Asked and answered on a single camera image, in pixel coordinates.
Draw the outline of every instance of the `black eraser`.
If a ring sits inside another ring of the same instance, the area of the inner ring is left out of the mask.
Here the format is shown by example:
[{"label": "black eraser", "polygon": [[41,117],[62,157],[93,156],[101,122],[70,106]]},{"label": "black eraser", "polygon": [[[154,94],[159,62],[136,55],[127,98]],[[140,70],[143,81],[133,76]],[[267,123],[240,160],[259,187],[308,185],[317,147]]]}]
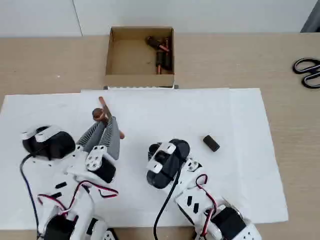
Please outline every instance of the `black eraser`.
[{"label": "black eraser", "polygon": [[204,137],[203,142],[213,151],[216,152],[220,145],[210,136],[207,135]]}]

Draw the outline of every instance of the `box flap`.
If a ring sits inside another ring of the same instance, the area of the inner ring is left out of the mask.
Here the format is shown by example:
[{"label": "box flap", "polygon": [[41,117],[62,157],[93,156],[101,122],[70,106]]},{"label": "box flap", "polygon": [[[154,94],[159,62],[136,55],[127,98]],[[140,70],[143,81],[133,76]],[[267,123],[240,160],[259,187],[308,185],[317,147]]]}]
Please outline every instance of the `box flap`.
[{"label": "box flap", "polygon": [[168,87],[174,85],[173,75],[107,75],[108,87]]}]

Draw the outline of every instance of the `white paper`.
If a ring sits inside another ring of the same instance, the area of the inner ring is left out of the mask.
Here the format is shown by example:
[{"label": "white paper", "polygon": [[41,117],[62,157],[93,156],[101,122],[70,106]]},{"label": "white paper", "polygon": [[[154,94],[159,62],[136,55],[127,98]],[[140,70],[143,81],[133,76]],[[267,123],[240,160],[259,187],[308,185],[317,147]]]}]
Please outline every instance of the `white paper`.
[{"label": "white paper", "polygon": [[286,198],[260,89],[230,89],[230,97],[242,211],[254,223],[287,221]]},{"label": "white paper", "polygon": [[[35,228],[32,206],[19,173],[20,162],[27,154],[20,133],[38,124],[58,125],[78,140],[93,123],[91,112],[99,107],[99,94],[103,94],[126,134],[121,141],[116,180],[111,185],[119,190],[119,196],[102,200],[92,191],[97,212],[110,226],[153,225],[166,196],[147,183],[148,147],[172,138],[189,142],[193,157],[209,170],[211,187],[232,199],[254,222],[285,221],[288,219],[286,201],[263,101],[259,90],[254,94],[247,91],[247,95],[228,89],[157,89],[6,96],[0,115],[0,133],[5,136],[0,138],[0,180],[9,184],[2,190],[0,199],[0,204],[6,206],[0,209],[0,229]],[[252,119],[253,115],[262,134],[248,124],[248,118]],[[213,153],[203,144],[202,138],[207,134],[220,144],[219,151]],[[265,167],[255,166],[252,173],[251,165],[257,158]],[[32,177],[30,173],[34,171],[37,174]],[[25,173],[33,195],[50,184],[53,174],[44,173],[32,162],[26,163]],[[159,226],[188,224],[172,202],[159,222]]]},{"label": "white paper", "polygon": [[[118,211],[121,223],[127,214],[132,215],[134,226],[153,225],[166,196],[146,181],[147,152],[151,144],[186,140],[191,154],[206,166],[213,190],[237,201],[241,186],[239,169],[234,155],[234,136],[230,118],[229,89],[184,90],[106,90],[81,94],[86,101],[79,108],[82,118],[80,129],[92,123],[91,111],[99,106],[98,97],[103,96],[119,128],[125,134],[121,141],[119,169],[114,187],[120,192],[115,201],[101,202],[103,216],[111,216],[108,223],[116,225],[110,211]],[[213,153],[202,141],[210,134],[223,147]],[[144,219],[137,212],[148,213]],[[159,226],[184,226],[188,222],[174,203],[170,203],[159,221]]]}]

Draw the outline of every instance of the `wire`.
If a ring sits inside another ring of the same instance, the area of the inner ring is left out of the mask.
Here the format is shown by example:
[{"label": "wire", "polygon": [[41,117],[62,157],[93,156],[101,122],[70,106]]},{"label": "wire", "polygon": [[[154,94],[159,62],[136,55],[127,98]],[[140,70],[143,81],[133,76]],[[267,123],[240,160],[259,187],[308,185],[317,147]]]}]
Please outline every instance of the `wire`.
[{"label": "wire", "polygon": [[[178,150],[178,148],[176,148],[175,151],[179,152],[179,156],[177,156],[179,158],[179,160],[182,160],[184,162],[185,160],[181,157],[181,153]],[[176,178],[174,180],[174,183],[173,183],[173,185],[171,187],[171,190],[170,190],[168,196],[166,197],[166,199],[165,199],[165,201],[164,201],[164,203],[163,203],[158,215],[156,216],[156,219],[155,219],[155,222],[154,222],[154,225],[153,225],[153,236],[154,236],[155,240],[158,240],[157,225],[158,225],[159,219],[160,219],[162,213],[164,212],[164,210],[165,210],[165,208],[166,208],[166,206],[167,206],[167,204],[168,204],[168,202],[169,202],[169,200],[170,200],[170,198],[171,198],[171,196],[172,196],[172,194],[173,194],[173,192],[174,192],[174,190],[175,190],[175,188],[176,188],[176,186],[177,186],[177,184],[179,182],[181,170],[182,170],[182,164],[180,164],[180,162],[179,162],[179,170],[178,170],[178,172],[176,174]]]},{"label": "wire", "polygon": [[203,229],[202,229],[202,233],[201,233],[201,235],[200,235],[201,237],[205,237],[206,234],[207,234],[208,224],[209,224],[209,222],[210,222],[210,220],[211,220],[211,217],[212,217],[213,215],[215,215],[216,212],[217,212],[217,203],[216,203],[215,199],[210,195],[210,193],[202,186],[202,184],[199,184],[199,183],[198,183],[198,180],[199,180],[199,178],[201,178],[201,177],[204,177],[204,183],[203,183],[203,184],[206,184],[206,183],[207,183],[207,181],[208,181],[208,175],[204,173],[204,174],[199,175],[199,176],[196,178],[195,184],[196,184],[196,186],[197,186],[199,189],[201,189],[201,190],[203,190],[203,191],[205,192],[205,194],[208,196],[208,198],[209,198],[209,199],[212,201],[212,203],[213,203],[213,208],[210,209],[210,212],[209,212],[208,216],[206,217],[206,220],[205,220],[205,223],[204,223],[204,226],[203,226]]},{"label": "wire", "polygon": [[[69,205],[69,208],[68,209],[64,208],[64,210],[63,210],[63,212],[61,214],[63,214],[63,215],[67,214],[72,209],[73,204],[74,204],[74,202],[76,200],[77,192],[78,192],[80,186],[85,184],[85,183],[89,183],[89,184],[95,186],[96,188],[98,188],[100,196],[102,198],[104,198],[104,199],[114,198],[114,197],[118,196],[118,194],[119,194],[119,192],[117,190],[113,189],[113,188],[109,188],[109,187],[106,187],[106,186],[101,186],[101,185],[95,184],[95,183],[93,183],[91,181],[88,181],[88,180],[83,180],[83,181],[79,182],[78,185],[76,186],[76,188],[74,190],[74,193],[73,193],[73,197],[72,197],[71,203]],[[110,192],[113,192],[114,194],[102,195],[101,190],[110,191]]]},{"label": "wire", "polygon": [[56,199],[55,197],[53,196],[50,196],[50,195],[47,195],[47,194],[38,194],[37,195],[37,198],[38,198],[38,201],[40,202],[41,205],[43,205],[43,202],[41,201],[40,197],[43,197],[43,198],[46,198],[46,199],[49,199],[53,202],[55,202],[56,204],[59,204],[60,208],[65,211],[67,208],[65,207],[65,205],[59,201],[58,199]]},{"label": "wire", "polygon": [[36,208],[36,204],[35,204],[35,200],[34,200],[34,197],[32,196],[32,192],[31,192],[31,188],[30,188],[30,185],[29,185],[29,182],[26,178],[26,175],[24,173],[24,164],[26,163],[26,161],[31,158],[31,157],[34,157],[37,153],[39,153],[40,151],[42,151],[46,146],[42,147],[41,149],[33,152],[33,153],[30,153],[28,154],[27,156],[24,157],[24,159],[22,159],[21,163],[20,163],[20,173],[21,173],[21,176],[24,180],[24,183],[26,185],[26,188],[28,190],[28,194],[29,194],[29,198],[31,200],[31,203],[32,203],[32,208],[33,208],[33,214],[34,214],[34,218],[35,218],[35,224],[36,224],[36,239],[39,239],[41,237],[41,234],[39,233],[38,231],[38,226],[39,226],[39,218],[38,218],[38,213],[37,213],[37,208]]}]

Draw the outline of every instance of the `cardboard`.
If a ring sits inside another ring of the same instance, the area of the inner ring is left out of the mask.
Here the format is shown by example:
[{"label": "cardboard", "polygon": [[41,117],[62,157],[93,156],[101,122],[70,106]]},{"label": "cardboard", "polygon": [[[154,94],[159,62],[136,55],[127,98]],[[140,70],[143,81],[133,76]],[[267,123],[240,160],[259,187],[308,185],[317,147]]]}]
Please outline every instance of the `cardboard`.
[{"label": "cardboard", "polygon": [[[170,38],[172,71],[156,74],[156,50],[146,38]],[[106,61],[108,87],[172,87],[175,74],[172,27],[112,27]]]}]

